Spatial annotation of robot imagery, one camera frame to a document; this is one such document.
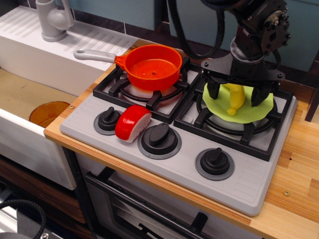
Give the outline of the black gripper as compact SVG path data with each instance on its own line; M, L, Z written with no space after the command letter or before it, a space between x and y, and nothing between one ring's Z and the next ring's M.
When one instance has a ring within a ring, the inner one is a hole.
M260 62L240 61L230 53L224 57L203 60L201 67L211 78L207 81L207 90L214 100L218 98L220 84L257 86L251 94L251 107L260 105L271 93L271 88L258 86L278 85L286 77L277 69L266 69Z

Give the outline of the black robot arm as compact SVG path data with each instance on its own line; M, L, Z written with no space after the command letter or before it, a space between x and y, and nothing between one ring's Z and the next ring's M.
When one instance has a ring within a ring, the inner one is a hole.
M251 106L261 104L275 92L285 74L278 70L278 48L291 35L283 0L205 0L203 3L222 17L233 14L238 27L228 55L201 63L208 79L208 92L217 99L220 85L231 83L252 87Z

